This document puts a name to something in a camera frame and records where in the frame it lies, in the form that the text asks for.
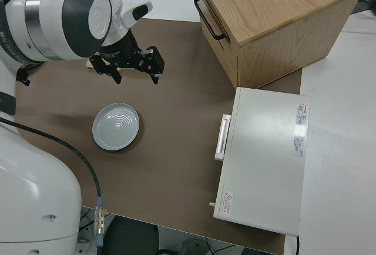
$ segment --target white box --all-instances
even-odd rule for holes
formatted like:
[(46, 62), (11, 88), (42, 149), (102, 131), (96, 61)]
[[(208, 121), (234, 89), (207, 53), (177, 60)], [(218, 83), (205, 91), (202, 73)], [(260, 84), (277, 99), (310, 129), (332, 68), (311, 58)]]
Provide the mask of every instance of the white box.
[(237, 88), (214, 217), (298, 235), (308, 96)]

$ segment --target cable connector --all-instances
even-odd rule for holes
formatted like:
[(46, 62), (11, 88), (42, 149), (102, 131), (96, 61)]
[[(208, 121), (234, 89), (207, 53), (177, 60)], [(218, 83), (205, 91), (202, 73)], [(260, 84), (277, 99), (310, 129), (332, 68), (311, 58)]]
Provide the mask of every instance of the cable connector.
[(94, 221), (96, 247), (103, 246), (103, 235), (105, 233), (105, 216), (106, 216), (106, 212), (103, 208), (103, 198), (98, 197), (96, 199), (95, 221)]

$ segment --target gray plate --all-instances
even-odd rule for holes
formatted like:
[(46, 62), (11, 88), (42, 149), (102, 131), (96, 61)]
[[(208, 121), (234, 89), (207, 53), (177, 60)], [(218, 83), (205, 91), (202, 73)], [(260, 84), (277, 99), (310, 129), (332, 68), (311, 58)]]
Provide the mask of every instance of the gray plate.
[(119, 150), (129, 145), (139, 131), (137, 112), (125, 103), (114, 103), (103, 108), (95, 117), (93, 137), (106, 150)]

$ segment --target white table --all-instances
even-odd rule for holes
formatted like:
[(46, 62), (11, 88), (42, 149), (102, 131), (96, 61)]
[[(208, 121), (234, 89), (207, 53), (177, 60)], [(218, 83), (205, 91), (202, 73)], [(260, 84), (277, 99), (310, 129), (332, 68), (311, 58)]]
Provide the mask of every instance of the white table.
[[(375, 254), (376, 17), (351, 15), (332, 51), (303, 69), (311, 96), (300, 254)], [(295, 254), (289, 237), (285, 254)]]

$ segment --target white drawer handle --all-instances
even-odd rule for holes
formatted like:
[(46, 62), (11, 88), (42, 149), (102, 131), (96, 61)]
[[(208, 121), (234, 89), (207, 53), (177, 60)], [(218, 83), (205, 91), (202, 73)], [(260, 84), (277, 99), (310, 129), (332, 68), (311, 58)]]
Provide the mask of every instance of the white drawer handle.
[(214, 159), (223, 161), (226, 149), (227, 135), (229, 134), (231, 115), (222, 115), (221, 128), (219, 130), (217, 149)]

